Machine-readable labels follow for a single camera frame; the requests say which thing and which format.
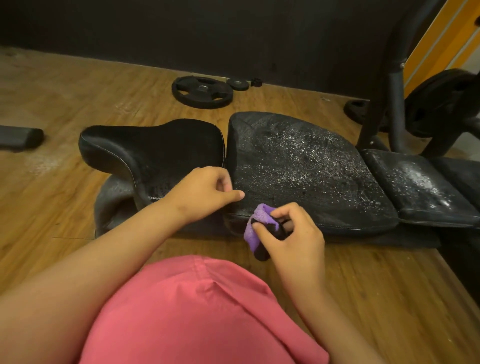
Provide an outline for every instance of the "pink shirt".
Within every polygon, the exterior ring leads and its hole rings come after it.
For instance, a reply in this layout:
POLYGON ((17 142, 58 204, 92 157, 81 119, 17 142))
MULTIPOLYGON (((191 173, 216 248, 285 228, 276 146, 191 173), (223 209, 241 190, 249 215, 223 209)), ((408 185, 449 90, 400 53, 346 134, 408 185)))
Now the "pink shirt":
POLYGON ((103 307, 81 364, 315 363, 328 354, 278 305, 268 285, 195 255, 146 266, 103 307))

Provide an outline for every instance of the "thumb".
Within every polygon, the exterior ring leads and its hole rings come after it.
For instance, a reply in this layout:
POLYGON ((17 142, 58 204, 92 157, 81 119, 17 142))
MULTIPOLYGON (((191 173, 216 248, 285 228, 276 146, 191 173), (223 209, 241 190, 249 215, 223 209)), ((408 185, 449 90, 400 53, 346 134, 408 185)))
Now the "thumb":
POLYGON ((233 190, 230 192, 221 192, 222 200, 225 205, 237 202, 245 197, 245 192, 240 190, 233 190))
POLYGON ((279 247, 279 245, 282 243, 280 240, 278 240, 275 236, 273 236, 267 228, 259 223, 256 222, 252 224, 253 230, 257 233, 258 238, 260 241, 263 243, 264 247, 268 250, 270 255, 272 255, 272 252, 279 247))

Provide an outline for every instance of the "forearm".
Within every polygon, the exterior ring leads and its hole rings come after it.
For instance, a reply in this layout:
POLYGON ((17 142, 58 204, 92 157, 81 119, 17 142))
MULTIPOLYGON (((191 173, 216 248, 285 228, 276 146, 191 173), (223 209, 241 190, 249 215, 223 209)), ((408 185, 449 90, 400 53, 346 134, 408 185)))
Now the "forearm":
POLYGON ((2 362, 71 363, 105 301, 181 226, 157 202, 3 296, 2 362))
POLYGON ((384 364, 327 292, 309 292, 296 301, 302 320, 333 364, 384 364))

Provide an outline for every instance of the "black wall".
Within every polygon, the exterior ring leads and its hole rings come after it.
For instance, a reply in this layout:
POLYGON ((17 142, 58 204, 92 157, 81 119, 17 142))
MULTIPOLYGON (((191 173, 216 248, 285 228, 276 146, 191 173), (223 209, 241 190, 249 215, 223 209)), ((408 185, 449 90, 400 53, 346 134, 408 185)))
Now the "black wall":
POLYGON ((0 43, 369 98, 419 0, 5 0, 0 43))

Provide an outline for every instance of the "wet black cushion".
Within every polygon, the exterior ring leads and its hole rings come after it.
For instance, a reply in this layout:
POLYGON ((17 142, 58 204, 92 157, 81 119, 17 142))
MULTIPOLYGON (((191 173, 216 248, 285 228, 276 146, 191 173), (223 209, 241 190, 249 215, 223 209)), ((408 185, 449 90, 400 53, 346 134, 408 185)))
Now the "wet black cushion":
POLYGON ((140 207, 164 197, 196 167, 222 167, 225 155, 220 129, 194 119, 91 126, 80 134, 79 149, 90 167, 132 181, 140 207))
POLYGON ((365 162, 405 223, 469 227, 480 214, 424 157, 367 149, 365 162))
POLYGON ((263 112, 232 115, 226 166, 234 188, 246 193, 226 215, 234 233, 243 233, 260 203, 298 202, 327 234, 380 233, 398 223, 355 147, 302 120, 263 112))
POLYGON ((480 211, 480 162, 434 158, 430 161, 480 211))

